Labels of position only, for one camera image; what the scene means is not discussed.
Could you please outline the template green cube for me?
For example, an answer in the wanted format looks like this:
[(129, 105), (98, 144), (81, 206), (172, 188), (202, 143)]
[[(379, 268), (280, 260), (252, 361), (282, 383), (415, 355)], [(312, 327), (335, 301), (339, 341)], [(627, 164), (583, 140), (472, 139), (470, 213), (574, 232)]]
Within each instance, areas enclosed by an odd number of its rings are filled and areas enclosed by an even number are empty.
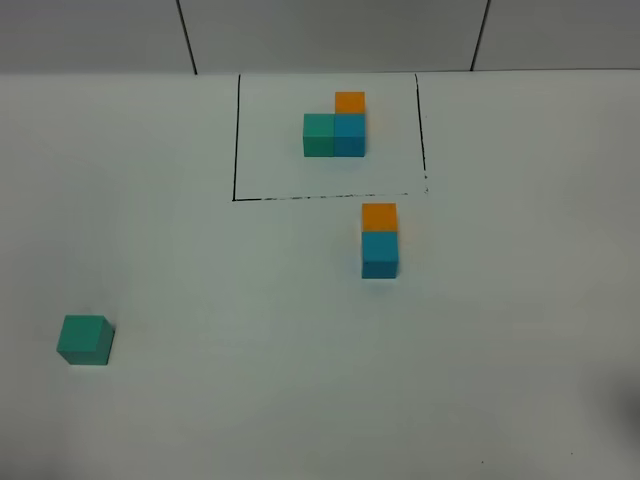
[(334, 156), (334, 114), (304, 114), (303, 149), (305, 157)]

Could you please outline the template blue cube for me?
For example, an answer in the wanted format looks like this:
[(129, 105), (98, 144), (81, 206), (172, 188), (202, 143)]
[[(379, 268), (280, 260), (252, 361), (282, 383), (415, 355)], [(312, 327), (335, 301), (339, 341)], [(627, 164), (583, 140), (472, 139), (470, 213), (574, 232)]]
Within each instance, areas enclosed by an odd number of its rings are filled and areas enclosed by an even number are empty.
[(366, 153), (366, 115), (341, 114), (334, 116), (334, 155), (336, 157), (364, 157)]

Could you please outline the template orange cube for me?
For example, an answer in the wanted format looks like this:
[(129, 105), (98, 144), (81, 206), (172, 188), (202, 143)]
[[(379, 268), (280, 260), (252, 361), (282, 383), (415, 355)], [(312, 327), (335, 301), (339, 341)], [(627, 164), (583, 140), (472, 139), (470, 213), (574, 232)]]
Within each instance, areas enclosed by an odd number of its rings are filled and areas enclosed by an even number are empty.
[(336, 114), (365, 114), (366, 96), (363, 91), (338, 91), (335, 93)]

